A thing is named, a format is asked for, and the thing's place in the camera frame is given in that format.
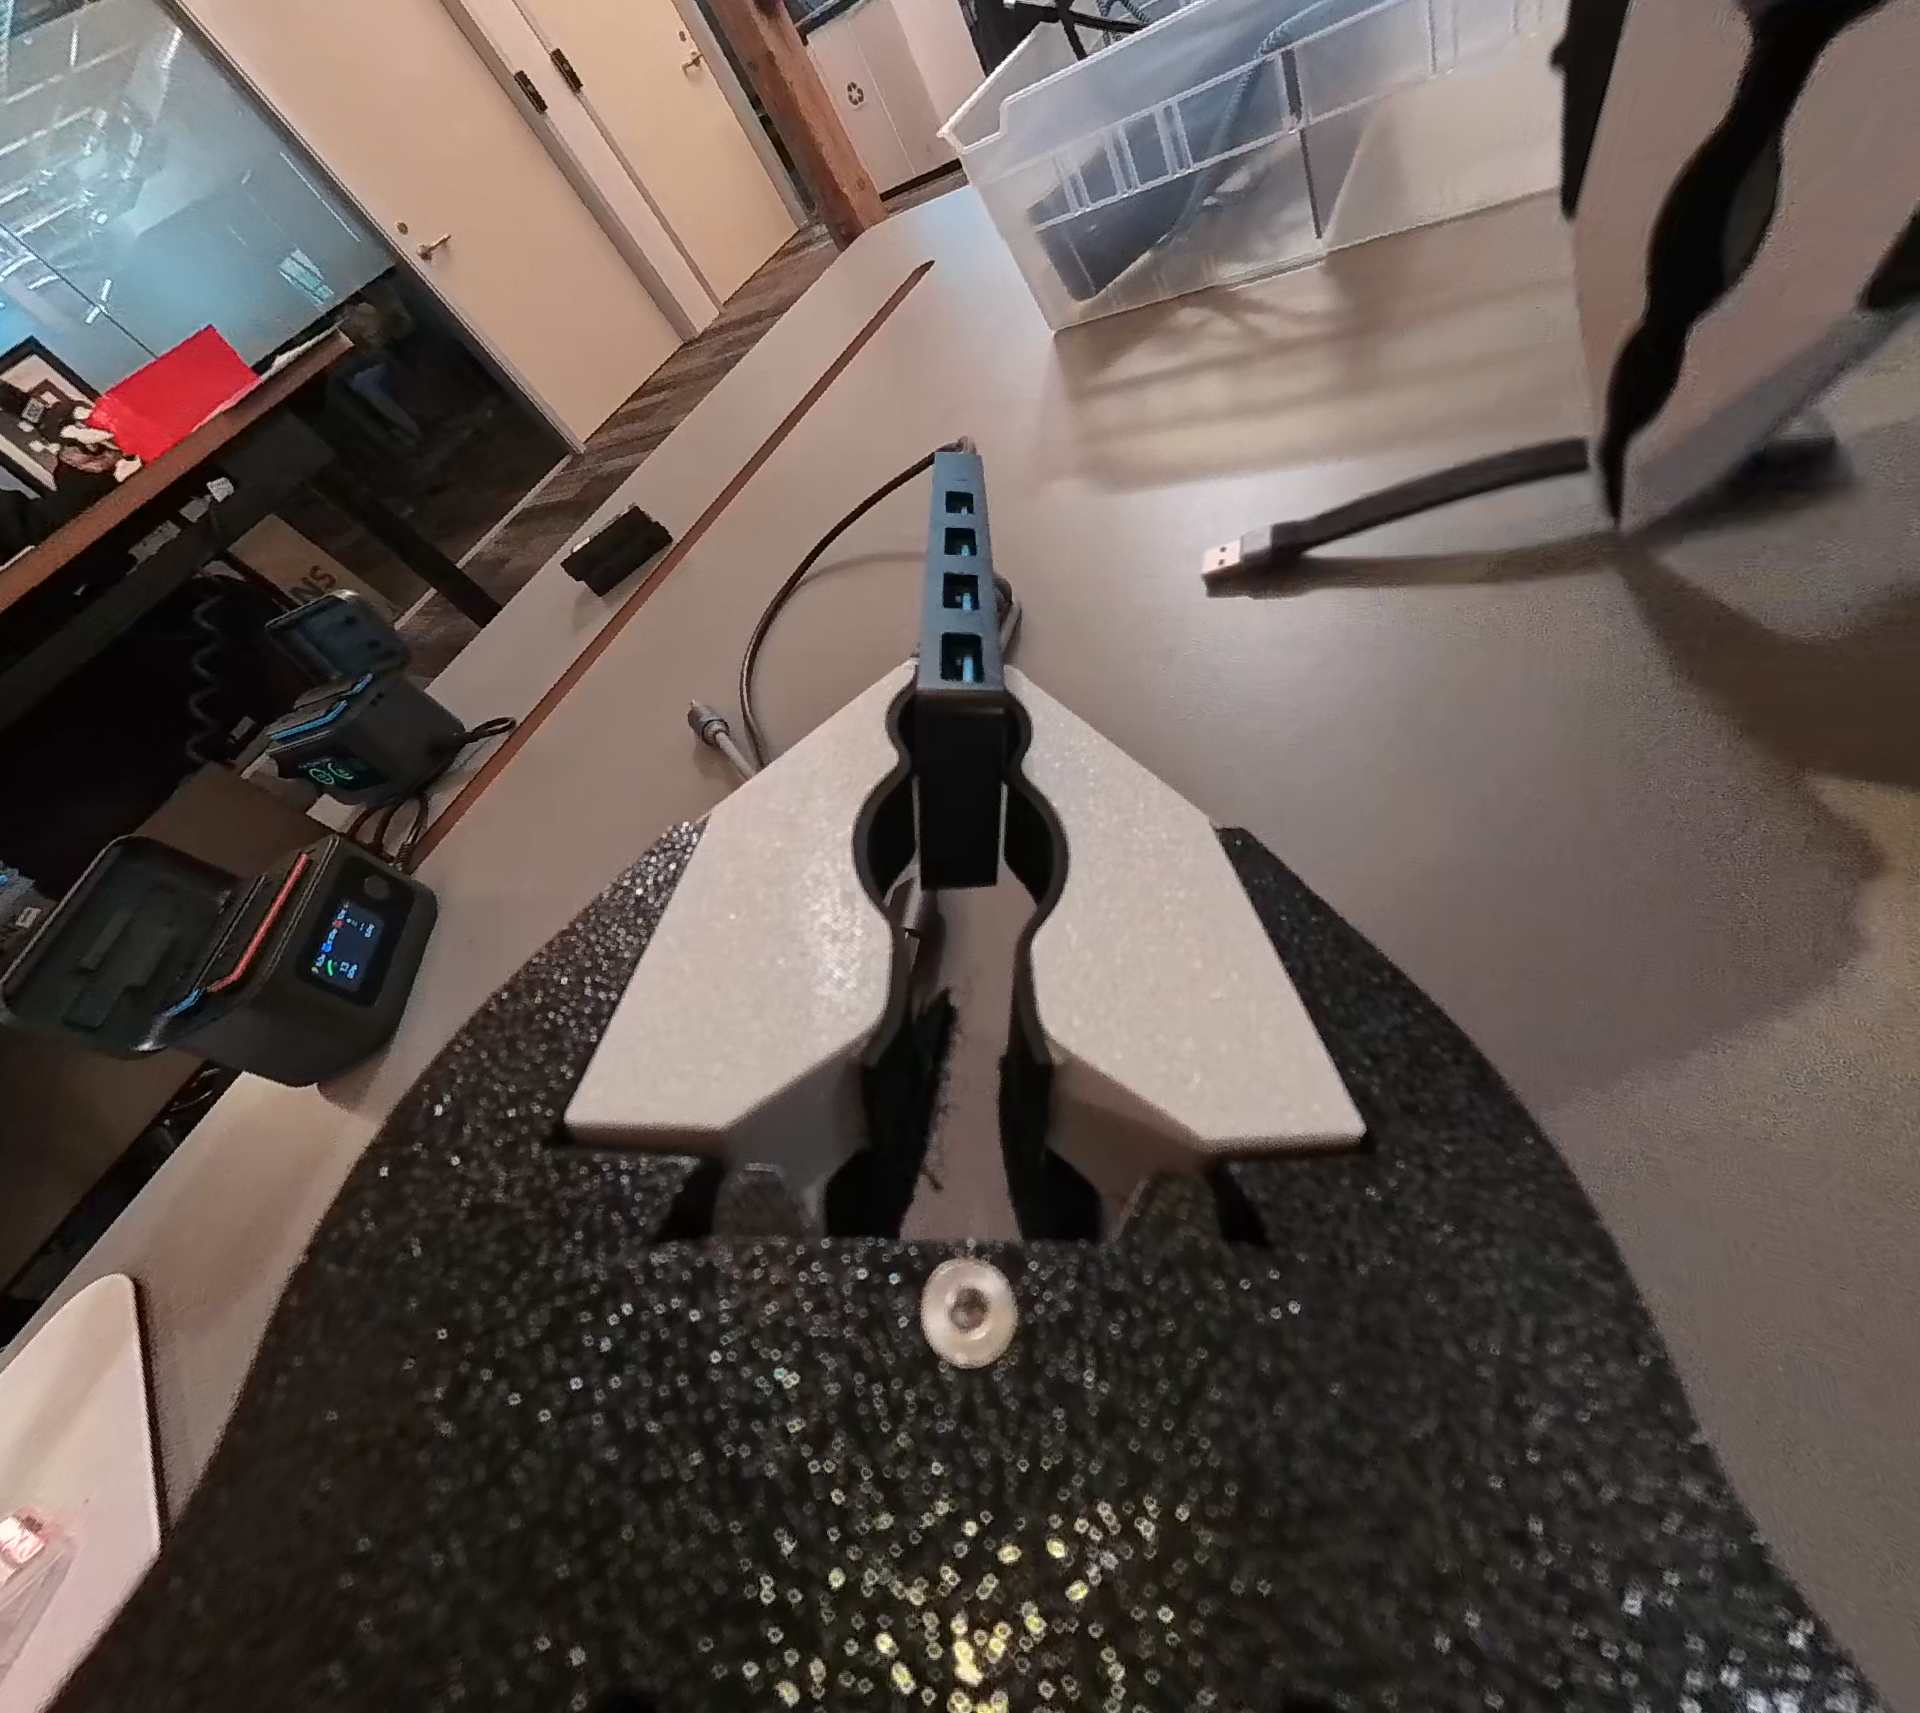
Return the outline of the charging case with red stripe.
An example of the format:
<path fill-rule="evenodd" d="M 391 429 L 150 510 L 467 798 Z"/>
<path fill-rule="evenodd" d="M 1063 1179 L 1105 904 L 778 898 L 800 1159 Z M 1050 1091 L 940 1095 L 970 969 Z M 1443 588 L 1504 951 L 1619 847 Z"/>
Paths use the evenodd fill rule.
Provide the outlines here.
<path fill-rule="evenodd" d="M 312 1087 L 395 1037 L 437 916 L 426 885 L 339 835 L 255 876 L 124 837 L 7 966 L 4 1022 Z"/>

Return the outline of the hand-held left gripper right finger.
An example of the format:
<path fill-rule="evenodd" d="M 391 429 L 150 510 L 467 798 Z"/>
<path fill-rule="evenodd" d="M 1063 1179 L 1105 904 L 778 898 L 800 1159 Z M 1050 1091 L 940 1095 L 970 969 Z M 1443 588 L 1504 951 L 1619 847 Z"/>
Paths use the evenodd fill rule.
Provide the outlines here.
<path fill-rule="evenodd" d="M 1368 1146 L 1224 835 L 1010 673 L 1013 955 L 999 1150 L 1024 1240 L 1099 1240 L 1162 1177 Z"/>

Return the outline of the red box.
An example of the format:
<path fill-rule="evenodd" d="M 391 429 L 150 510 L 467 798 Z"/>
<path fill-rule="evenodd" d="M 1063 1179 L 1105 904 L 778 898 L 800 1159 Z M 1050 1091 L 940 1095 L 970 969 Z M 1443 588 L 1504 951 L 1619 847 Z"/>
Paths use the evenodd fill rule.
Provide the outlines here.
<path fill-rule="evenodd" d="M 95 399 L 88 431 L 128 463 L 150 466 L 241 404 L 260 372 L 217 329 L 191 334 L 167 354 Z"/>

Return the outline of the wooden post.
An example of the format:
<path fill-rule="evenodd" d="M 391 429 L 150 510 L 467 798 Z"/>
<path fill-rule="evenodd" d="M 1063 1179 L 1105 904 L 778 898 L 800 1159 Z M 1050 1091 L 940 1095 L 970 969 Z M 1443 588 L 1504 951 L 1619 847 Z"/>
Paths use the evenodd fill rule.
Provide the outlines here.
<path fill-rule="evenodd" d="M 800 168 L 839 245 L 885 224 L 885 201 L 870 179 L 829 89 L 787 14 L 787 0 L 708 0 L 725 25 L 739 71 Z"/>

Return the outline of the glass partition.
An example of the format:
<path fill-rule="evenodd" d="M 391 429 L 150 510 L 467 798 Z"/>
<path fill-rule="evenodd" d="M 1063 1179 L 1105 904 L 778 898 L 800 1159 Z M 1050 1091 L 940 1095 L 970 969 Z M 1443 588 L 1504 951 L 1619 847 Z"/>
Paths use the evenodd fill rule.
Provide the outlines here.
<path fill-rule="evenodd" d="M 166 0 L 4 0 L 4 347 L 100 395 L 204 329 L 260 372 L 348 339 L 292 400 L 331 466 L 256 574 L 467 632 L 540 568 L 512 527 L 563 436 L 206 42 Z"/>

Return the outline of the charging case with green display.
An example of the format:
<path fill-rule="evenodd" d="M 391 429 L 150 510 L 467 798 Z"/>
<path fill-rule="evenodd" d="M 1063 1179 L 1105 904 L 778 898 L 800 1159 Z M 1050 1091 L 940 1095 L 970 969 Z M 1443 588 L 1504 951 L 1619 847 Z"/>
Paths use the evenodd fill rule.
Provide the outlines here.
<path fill-rule="evenodd" d="M 398 803 L 458 759 L 467 727 L 410 680 L 410 646 L 367 599 L 338 589 L 278 614 L 266 639 L 312 680 L 266 740 L 278 778 L 355 810 Z"/>

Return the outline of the white stand base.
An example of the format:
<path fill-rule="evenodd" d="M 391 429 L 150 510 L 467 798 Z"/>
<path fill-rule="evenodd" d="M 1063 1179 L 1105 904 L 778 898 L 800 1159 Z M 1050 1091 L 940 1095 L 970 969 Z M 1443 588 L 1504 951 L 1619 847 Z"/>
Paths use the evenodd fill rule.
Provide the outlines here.
<path fill-rule="evenodd" d="M 4 1365 L 4 1707 L 51 1711 L 163 1546 L 140 1298 L 88 1286 Z"/>

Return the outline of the black white marker board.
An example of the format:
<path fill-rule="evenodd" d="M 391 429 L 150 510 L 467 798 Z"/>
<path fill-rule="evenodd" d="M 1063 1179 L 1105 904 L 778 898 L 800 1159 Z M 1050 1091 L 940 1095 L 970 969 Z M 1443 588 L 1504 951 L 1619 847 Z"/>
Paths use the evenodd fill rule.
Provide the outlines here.
<path fill-rule="evenodd" d="M 4 488 L 44 500 L 61 485 L 67 431 L 93 392 L 36 336 L 4 347 Z"/>

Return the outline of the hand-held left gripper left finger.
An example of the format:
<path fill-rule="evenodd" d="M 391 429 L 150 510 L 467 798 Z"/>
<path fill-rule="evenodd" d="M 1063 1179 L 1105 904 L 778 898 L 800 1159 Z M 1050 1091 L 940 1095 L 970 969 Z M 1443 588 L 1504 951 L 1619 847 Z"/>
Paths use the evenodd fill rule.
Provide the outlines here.
<path fill-rule="evenodd" d="M 900 740 L 914 681 L 889 671 L 705 817 L 566 1105 L 570 1140 L 768 1169 L 814 1226 L 900 1236 L 949 1036 L 914 991 L 945 938 Z"/>

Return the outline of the white recycling cabinet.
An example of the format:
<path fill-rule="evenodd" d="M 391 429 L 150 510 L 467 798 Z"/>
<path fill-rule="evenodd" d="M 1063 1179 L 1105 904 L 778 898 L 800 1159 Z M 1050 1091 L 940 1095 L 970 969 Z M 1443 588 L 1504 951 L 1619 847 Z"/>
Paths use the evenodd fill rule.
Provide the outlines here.
<path fill-rule="evenodd" d="M 985 76 L 960 0 L 829 0 L 806 46 L 882 194 L 959 165 L 945 128 Z"/>

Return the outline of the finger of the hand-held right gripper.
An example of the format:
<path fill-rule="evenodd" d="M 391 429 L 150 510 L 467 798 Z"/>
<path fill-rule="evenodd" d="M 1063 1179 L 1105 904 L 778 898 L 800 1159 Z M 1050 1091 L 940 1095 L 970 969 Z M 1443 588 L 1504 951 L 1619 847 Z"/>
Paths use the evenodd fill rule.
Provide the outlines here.
<path fill-rule="evenodd" d="M 1892 336 L 1912 304 L 1874 308 L 1867 290 L 1916 208 L 1919 0 L 1891 0 L 1823 51 L 1759 188 L 1738 192 L 1740 270 L 1626 443 L 1626 531 L 1713 495 Z"/>
<path fill-rule="evenodd" d="M 1791 46 L 1742 0 L 1628 0 L 1567 179 L 1608 521 L 1713 495 L 1793 414 L 1791 124 Z"/>

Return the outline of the small black box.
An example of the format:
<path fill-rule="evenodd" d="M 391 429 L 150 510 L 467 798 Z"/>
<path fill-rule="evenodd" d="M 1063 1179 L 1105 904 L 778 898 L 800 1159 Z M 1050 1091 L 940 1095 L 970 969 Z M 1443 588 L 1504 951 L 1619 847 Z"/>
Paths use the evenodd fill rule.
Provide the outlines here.
<path fill-rule="evenodd" d="M 675 535 L 643 506 L 627 506 L 563 556 L 563 574 L 597 599 L 648 574 L 675 549 Z"/>

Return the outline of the wooden side table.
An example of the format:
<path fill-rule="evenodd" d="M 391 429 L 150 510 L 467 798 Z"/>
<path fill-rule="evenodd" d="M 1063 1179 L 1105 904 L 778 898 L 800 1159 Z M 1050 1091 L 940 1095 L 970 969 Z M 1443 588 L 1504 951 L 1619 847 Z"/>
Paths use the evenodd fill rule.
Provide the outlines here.
<path fill-rule="evenodd" d="M 7 728 L 303 488 L 466 621 L 484 627 L 501 614 L 498 599 L 356 485 L 330 439 L 296 414 L 298 395 L 352 354 L 344 331 L 309 339 L 182 446 L 4 566 Z"/>

